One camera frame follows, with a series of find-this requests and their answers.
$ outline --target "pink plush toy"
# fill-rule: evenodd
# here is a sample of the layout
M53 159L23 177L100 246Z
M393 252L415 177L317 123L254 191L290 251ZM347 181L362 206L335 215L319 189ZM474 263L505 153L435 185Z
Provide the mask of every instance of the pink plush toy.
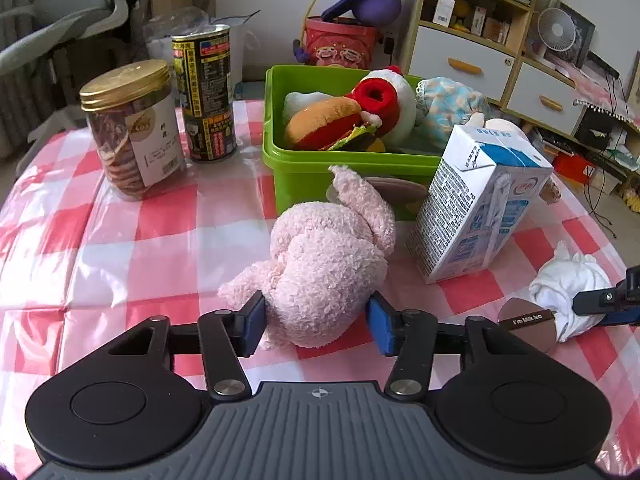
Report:
M286 210L271 232L271 260L247 267L218 290L240 308L256 290L268 304L260 345L305 348L338 339L386 275L394 250L394 214L371 184L331 166L344 205L306 202Z

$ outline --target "green storage box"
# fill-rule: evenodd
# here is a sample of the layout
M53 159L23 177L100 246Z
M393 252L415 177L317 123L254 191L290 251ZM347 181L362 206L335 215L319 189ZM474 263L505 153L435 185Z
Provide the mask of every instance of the green storage box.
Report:
M267 71L264 99L262 158L273 170L278 214L294 204L326 201L332 164L344 164L362 176L396 176L428 186L440 163L439 156L400 153L305 152L281 148L282 109L289 92L324 92L345 95L367 75L366 70L324 66L277 65ZM408 76L415 89L419 78ZM396 208L399 220L415 219L415 207Z

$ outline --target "white electric fan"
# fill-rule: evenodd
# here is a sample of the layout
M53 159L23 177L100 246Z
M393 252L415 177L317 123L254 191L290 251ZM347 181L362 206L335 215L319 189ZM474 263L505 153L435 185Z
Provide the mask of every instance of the white electric fan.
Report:
M542 41L538 61L556 70L556 66L545 59L545 52L547 49L564 52L572 47L575 42L574 20L564 10L549 7L543 10L538 18L538 35Z

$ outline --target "wooden drawer handle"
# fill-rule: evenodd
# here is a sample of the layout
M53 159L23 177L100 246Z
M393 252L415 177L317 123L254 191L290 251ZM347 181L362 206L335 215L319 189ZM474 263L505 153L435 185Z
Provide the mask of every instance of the wooden drawer handle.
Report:
M466 72L472 75L480 75L482 73L482 69L479 66L471 65L469 63L465 63L464 61L460 61L459 59L453 59L449 57L447 59L449 66L455 70L460 70L460 72Z
M553 99L549 99L543 95L540 96L540 102L545 105L547 108L551 108L556 112L564 111L564 107L560 103L556 103Z

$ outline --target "plastic jar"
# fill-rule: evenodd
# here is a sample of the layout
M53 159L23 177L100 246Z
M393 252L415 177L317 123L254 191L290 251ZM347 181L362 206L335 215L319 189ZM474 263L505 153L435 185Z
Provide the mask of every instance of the plastic jar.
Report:
M81 88L80 101L104 172L121 192L140 198L185 167L165 61L102 74Z

